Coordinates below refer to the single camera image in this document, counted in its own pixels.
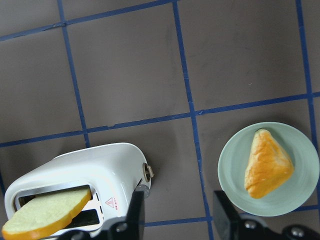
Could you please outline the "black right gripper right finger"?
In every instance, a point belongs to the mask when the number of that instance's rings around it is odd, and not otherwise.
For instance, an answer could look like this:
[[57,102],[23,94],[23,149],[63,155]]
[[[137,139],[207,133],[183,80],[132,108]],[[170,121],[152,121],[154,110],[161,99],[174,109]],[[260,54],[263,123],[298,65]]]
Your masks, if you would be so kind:
[[213,221],[221,240],[248,240],[241,218],[224,191],[213,191]]

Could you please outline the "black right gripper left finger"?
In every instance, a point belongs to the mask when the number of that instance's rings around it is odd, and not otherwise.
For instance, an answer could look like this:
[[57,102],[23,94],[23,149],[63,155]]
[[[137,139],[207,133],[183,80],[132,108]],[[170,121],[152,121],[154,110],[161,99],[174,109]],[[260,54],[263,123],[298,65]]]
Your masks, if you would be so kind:
[[103,224],[100,240],[142,240],[145,227],[145,193],[134,191],[126,216]]

